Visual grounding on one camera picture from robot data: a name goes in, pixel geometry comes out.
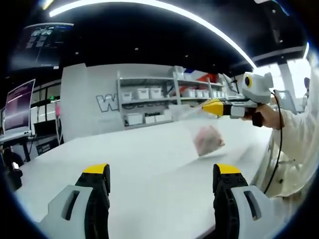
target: led light strip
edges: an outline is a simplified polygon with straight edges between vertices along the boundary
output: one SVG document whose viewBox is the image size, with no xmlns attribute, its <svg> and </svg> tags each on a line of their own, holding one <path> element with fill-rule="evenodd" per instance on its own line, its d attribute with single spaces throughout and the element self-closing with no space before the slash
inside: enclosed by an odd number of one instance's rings
<svg viewBox="0 0 319 239">
<path fill-rule="evenodd" d="M 140 4 L 150 5 L 150 6 L 156 6 L 156 7 L 163 8 L 163 9 L 178 13 L 180 15 L 183 15 L 183 16 L 185 16 L 189 19 L 192 19 L 193 21 L 196 21 L 197 23 L 205 26 L 206 28 L 208 28 L 209 30 L 211 30 L 212 32 L 214 32 L 215 34 L 217 34 L 218 36 L 223 38 L 229 45 L 231 45 L 233 48 L 235 48 L 235 50 L 238 51 L 238 53 L 240 55 L 242 55 L 247 60 L 247 62 L 253 67 L 253 69 L 257 68 L 255 63 L 249 58 L 249 56 L 232 39 L 230 39 L 224 32 L 219 30 L 217 27 L 213 26 L 209 22 L 205 21 L 204 19 L 200 18 L 199 16 L 196 16 L 195 14 L 193 14 L 189 11 L 186 11 L 182 8 L 179 8 L 179 7 L 176 7 L 174 5 L 164 3 L 161 1 L 157 1 L 157 0 L 79 0 L 79 1 L 75 1 L 72 3 L 66 4 L 64 6 L 58 7 L 57 9 L 51 11 L 49 13 L 49 15 L 50 15 L 50 17 L 53 17 L 53 16 L 56 16 L 60 13 L 65 12 L 65 11 L 74 9 L 76 7 L 85 6 L 85 5 L 89 5 L 89 4 L 103 3 L 103 2 L 140 3 Z"/>
<path fill-rule="evenodd" d="M 309 42 L 307 42 L 307 46 L 306 46 L 306 50 L 305 50 L 305 54 L 304 54 L 304 60 L 307 59 L 308 52 L 309 52 Z"/>
</svg>

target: hand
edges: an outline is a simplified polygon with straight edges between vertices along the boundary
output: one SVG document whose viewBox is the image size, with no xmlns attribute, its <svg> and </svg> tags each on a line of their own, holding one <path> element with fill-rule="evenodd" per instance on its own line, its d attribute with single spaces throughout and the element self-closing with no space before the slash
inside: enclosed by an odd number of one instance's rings
<svg viewBox="0 0 319 239">
<path fill-rule="evenodd" d="M 256 112 L 260 112 L 264 118 L 263 125 L 268 128 L 280 129 L 279 112 L 273 110 L 269 105 L 258 106 Z M 244 117 L 243 120 L 251 120 L 251 116 Z"/>
</svg>

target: pink object in bag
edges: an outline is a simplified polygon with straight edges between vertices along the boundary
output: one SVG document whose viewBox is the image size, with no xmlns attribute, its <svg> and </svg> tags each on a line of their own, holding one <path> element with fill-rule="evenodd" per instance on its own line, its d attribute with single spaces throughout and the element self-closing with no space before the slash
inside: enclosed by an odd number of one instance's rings
<svg viewBox="0 0 319 239">
<path fill-rule="evenodd" d="M 194 144 L 199 156 L 209 154 L 225 145 L 218 130 L 211 125 L 200 128 Z"/>
</svg>

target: monitor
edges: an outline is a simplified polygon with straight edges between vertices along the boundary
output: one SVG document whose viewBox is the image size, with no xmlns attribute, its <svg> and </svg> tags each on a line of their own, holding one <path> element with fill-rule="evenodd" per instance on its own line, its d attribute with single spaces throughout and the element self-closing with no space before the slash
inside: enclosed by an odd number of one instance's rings
<svg viewBox="0 0 319 239">
<path fill-rule="evenodd" d="M 40 67 L 59 69 L 61 48 L 73 25 L 48 22 L 25 27 L 9 59 L 8 71 Z"/>
<path fill-rule="evenodd" d="M 30 104 L 35 80 L 10 91 L 6 97 L 4 133 L 30 130 Z"/>
</svg>

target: shelving unit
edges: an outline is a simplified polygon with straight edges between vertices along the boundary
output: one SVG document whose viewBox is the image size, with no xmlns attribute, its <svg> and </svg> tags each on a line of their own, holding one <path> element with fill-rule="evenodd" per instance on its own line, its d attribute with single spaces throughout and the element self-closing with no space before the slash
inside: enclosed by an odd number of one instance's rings
<svg viewBox="0 0 319 239">
<path fill-rule="evenodd" d="M 140 88 L 147 88 L 151 86 L 158 86 L 162 89 L 163 93 L 163 98 L 160 99 L 145 99 L 145 100 L 135 100 L 133 99 L 130 102 L 123 102 L 122 100 L 122 88 L 123 87 L 138 87 Z M 179 91 L 179 88 L 181 86 L 187 86 L 187 87 L 201 87 L 201 86 L 206 86 L 209 90 L 209 95 L 210 98 L 188 98 L 188 97 L 182 97 L 181 92 Z M 175 90 L 175 95 L 173 97 L 165 97 L 169 94 L 168 88 L 171 87 L 172 89 Z M 204 81 L 192 81 L 192 80 L 187 80 L 187 79 L 176 79 L 173 77 L 119 77 L 117 79 L 117 94 L 118 94 L 118 104 L 119 104 L 119 111 L 124 118 L 124 108 L 123 106 L 133 106 L 133 105 L 147 105 L 150 103 L 162 103 L 162 105 L 165 104 L 176 104 L 176 105 L 181 105 L 182 102 L 185 101 L 193 101 L 193 102 L 204 102 L 208 99 L 211 99 L 213 95 L 213 89 L 216 89 L 217 91 L 221 91 L 223 85 L 221 83 L 211 83 L 209 82 L 209 79 L 207 79 L 207 82 Z M 131 125 L 131 126 L 126 126 L 125 130 L 128 129 L 135 129 L 135 128 L 140 128 L 140 127 L 146 127 L 146 126 L 152 126 L 152 125 L 157 125 L 157 124 L 163 124 L 163 123 L 168 123 L 168 122 L 173 122 L 172 120 L 166 120 L 166 121 L 160 121 L 160 122 L 155 122 L 155 123 L 142 123 L 142 124 L 137 124 L 137 125 Z"/>
</svg>

